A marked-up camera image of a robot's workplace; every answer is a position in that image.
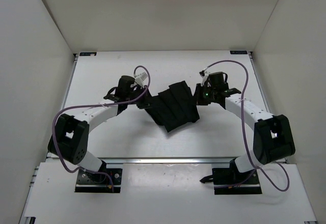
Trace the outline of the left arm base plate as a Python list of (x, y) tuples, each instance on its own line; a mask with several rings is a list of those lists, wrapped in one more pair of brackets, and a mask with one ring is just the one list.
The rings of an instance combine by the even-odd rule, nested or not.
[(91, 176), (82, 170), (78, 171), (75, 192), (77, 193), (120, 193), (122, 182), (122, 168), (107, 168), (113, 184), (104, 175)]

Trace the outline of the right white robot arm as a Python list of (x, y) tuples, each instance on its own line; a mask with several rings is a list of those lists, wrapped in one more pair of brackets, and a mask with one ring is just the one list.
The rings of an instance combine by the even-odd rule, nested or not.
[(241, 183), (247, 172), (295, 154), (294, 140), (285, 115), (273, 115), (243, 97), (243, 92), (230, 88), (224, 72), (201, 71), (202, 82), (196, 84), (197, 105), (217, 103), (241, 119), (253, 131), (253, 148), (230, 162), (228, 177)]

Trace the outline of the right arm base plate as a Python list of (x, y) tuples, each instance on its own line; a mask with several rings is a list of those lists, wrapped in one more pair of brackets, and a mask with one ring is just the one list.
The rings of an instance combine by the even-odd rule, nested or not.
[(203, 177), (201, 183), (213, 183), (215, 195), (262, 194), (257, 171), (236, 173), (230, 167), (214, 167), (212, 174)]

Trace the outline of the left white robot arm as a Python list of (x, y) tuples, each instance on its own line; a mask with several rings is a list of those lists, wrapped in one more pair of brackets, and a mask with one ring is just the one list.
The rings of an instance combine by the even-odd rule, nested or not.
[(68, 161), (89, 172), (94, 182), (103, 181), (106, 169), (103, 161), (88, 151), (89, 133), (119, 115), (128, 105), (140, 102), (148, 94), (146, 79), (150, 78), (145, 72), (134, 76), (123, 75), (118, 85), (111, 88), (96, 106), (85, 105), (84, 111), (77, 115), (61, 114), (56, 119), (48, 151), (62, 162)]

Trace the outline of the black pleated skirt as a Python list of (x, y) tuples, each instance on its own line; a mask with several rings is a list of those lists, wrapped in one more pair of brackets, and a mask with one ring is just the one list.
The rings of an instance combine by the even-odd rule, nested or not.
[(200, 118), (191, 89), (185, 81), (170, 85), (156, 96), (147, 93), (137, 107), (144, 109), (167, 132), (189, 122), (195, 123)]

